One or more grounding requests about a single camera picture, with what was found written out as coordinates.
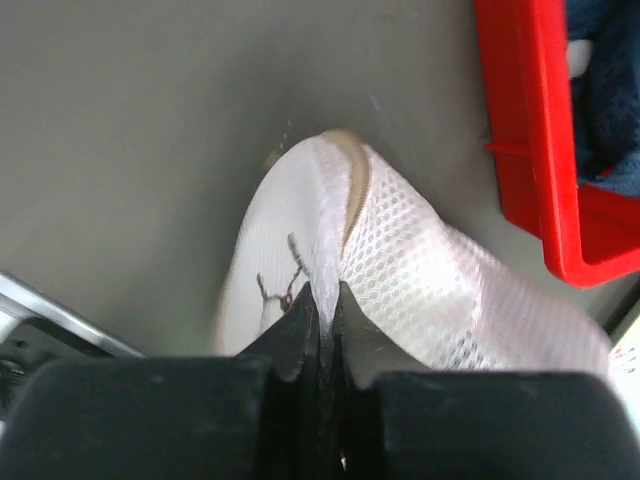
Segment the white mesh bra laundry bag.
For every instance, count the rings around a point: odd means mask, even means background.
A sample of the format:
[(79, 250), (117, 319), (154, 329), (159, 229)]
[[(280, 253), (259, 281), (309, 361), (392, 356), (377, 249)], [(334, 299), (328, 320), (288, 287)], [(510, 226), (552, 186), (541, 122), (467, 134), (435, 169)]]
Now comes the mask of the white mesh bra laundry bag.
[(375, 150), (335, 130), (295, 145), (258, 186), (213, 350), (243, 350), (304, 285), (328, 332), (341, 284), (375, 326), (436, 370), (610, 372), (610, 343), (594, 320), (513, 274)]

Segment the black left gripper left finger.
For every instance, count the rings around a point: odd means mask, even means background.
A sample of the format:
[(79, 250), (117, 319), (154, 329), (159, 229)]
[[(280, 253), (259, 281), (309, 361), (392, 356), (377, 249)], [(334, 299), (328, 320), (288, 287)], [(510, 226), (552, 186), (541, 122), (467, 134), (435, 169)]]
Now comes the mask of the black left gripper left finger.
[(295, 382), (303, 371), (317, 368), (319, 346), (319, 316), (311, 286), (306, 282), (290, 309), (241, 355), (253, 355), (269, 360), (276, 375), (287, 383)]

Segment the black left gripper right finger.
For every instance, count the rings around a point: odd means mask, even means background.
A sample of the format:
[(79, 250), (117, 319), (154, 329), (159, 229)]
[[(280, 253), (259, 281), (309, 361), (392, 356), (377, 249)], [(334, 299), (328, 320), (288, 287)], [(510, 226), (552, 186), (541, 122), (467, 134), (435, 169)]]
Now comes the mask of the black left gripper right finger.
[(346, 282), (339, 283), (339, 314), (334, 321), (346, 371), (353, 385), (365, 390), (386, 372), (425, 371), (425, 365), (403, 350), (362, 311)]

